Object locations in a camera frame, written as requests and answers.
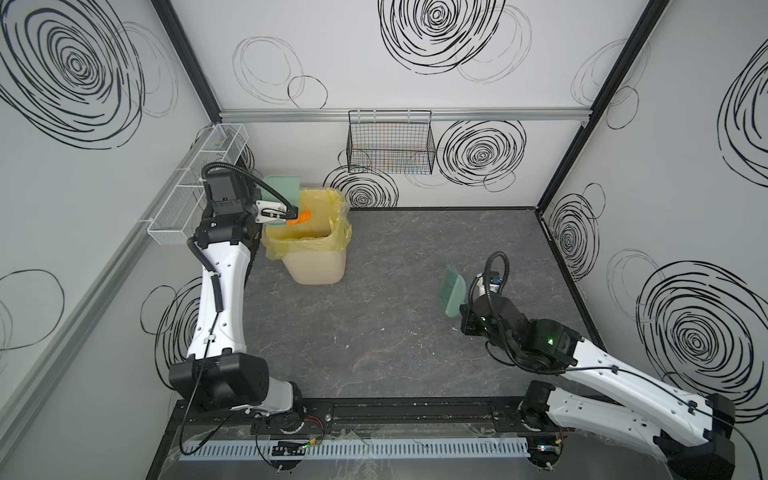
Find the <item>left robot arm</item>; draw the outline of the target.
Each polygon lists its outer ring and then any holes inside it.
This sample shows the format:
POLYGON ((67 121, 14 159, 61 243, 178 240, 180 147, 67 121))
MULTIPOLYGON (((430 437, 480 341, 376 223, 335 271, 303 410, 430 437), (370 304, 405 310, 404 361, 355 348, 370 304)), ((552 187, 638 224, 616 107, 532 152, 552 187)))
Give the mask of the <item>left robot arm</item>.
POLYGON ((185 359, 169 368, 169 383, 190 410, 251 412, 298 431, 306 417, 300 389, 247 353, 243 308, 262 225, 295 221, 299 208, 235 164, 208 163, 200 177, 206 205, 186 241, 202 266, 198 317, 185 359))

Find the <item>aluminium wall rail back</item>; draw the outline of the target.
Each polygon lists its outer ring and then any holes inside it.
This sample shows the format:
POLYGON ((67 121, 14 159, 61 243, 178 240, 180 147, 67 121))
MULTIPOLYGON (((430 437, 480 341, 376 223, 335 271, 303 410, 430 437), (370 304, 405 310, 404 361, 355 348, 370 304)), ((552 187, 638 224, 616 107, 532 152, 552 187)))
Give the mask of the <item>aluminium wall rail back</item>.
POLYGON ((446 108, 322 108, 230 109, 223 121, 233 123, 433 122, 452 121, 578 121, 587 122, 588 107, 446 107, 446 108))

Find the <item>orange paper scrap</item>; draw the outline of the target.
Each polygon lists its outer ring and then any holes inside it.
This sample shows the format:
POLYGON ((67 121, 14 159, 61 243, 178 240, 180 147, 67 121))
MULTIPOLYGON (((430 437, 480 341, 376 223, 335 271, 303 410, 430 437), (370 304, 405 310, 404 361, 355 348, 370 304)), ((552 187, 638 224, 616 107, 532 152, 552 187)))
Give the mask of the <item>orange paper scrap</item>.
POLYGON ((304 211, 304 212, 300 212, 295 219, 286 220, 285 225, 294 226, 294 225, 299 225, 299 224, 309 222, 310 220, 311 220, 311 212, 304 211))

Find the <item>green dustpan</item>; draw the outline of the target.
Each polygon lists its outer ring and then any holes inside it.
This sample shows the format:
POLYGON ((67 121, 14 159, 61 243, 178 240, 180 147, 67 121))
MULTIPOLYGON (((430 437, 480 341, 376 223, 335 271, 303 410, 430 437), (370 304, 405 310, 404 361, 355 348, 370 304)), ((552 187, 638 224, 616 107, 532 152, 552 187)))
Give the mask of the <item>green dustpan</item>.
MULTIPOLYGON (((293 207, 298 210, 300 207, 300 177, 291 175, 269 175, 266 176, 264 182, 270 185, 274 190, 279 192, 286 200, 288 200, 293 207)), ((271 201, 280 204, 281 202, 272 193, 268 192, 264 188, 261 188, 261 197, 263 201, 271 201)), ((284 220, 273 220, 267 222, 266 225, 270 226, 285 226, 284 220)))

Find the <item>cream trash bin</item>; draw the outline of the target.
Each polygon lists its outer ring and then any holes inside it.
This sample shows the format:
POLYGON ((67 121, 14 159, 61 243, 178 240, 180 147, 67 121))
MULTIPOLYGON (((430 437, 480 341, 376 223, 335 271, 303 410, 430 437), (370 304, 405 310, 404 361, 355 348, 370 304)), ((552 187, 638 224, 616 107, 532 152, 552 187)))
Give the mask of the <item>cream trash bin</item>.
POLYGON ((301 250, 286 254, 282 263, 300 285, 332 285, 345 274, 347 250, 301 250))

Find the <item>yellow plastic bin liner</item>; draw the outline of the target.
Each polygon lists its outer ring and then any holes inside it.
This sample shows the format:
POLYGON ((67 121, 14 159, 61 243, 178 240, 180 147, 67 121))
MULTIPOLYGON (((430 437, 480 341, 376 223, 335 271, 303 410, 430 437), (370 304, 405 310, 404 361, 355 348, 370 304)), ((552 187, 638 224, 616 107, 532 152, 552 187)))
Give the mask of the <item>yellow plastic bin liner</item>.
POLYGON ((344 195, 335 189, 302 189, 299 212, 307 221, 292 225, 265 225, 261 243, 269 260, 290 254, 341 252, 351 240, 352 226, 344 195))

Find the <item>green hand brush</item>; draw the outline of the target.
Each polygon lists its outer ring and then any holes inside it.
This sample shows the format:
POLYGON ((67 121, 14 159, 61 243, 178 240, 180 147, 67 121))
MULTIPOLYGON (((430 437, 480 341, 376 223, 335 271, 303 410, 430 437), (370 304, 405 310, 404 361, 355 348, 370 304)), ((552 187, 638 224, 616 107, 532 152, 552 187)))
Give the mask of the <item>green hand brush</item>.
POLYGON ((449 318, 460 315, 460 306, 465 300, 467 285, 459 270, 449 264, 443 276, 443 281, 438 294, 441 309, 449 318))

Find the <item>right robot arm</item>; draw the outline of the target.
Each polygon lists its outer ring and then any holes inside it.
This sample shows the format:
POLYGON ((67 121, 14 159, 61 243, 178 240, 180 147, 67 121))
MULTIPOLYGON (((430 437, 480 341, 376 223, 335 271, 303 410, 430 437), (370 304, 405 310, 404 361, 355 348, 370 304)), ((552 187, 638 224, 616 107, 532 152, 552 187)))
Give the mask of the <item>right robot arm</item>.
POLYGON ((666 464, 682 479, 730 479, 735 472, 735 407, 656 379, 552 319, 530 319, 504 289, 511 273, 492 253, 471 282, 450 267, 444 313, 461 331, 501 351, 499 362, 536 375, 518 406, 535 432, 575 429, 613 439, 666 464))

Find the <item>black front rail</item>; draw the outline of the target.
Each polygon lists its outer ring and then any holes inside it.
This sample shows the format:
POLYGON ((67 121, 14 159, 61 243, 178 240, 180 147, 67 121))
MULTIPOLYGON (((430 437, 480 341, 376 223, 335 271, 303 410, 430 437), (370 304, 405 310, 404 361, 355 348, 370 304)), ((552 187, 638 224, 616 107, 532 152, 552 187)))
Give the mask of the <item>black front rail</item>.
POLYGON ((186 403, 175 406, 165 427, 174 436, 189 436, 218 429, 244 429, 278 436, 334 435, 343 429, 389 425, 468 424, 488 427, 493 433, 529 432, 523 423, 521 396, 432 397, 432 398, 309 398, 303 401, 304 413, 271 416, 254 410, 187 413, 186 403))

